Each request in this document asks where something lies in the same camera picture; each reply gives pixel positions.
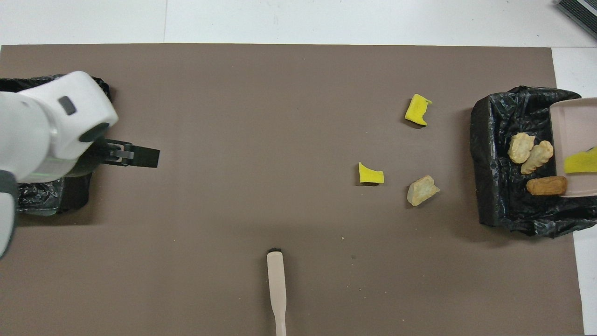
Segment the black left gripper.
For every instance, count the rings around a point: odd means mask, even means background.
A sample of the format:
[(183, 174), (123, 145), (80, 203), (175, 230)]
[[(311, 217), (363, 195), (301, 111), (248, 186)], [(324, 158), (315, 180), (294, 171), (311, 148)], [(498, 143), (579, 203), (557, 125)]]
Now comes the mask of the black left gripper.
[(71, 178), (92, 174), (106, 161), (108, 165), (132, 165), (135, 167), (157, 168), (160, 150), (149, 147), (133, 147), (132, 143), (107, 140), (100, 136), (92, 142), (70, 170)]

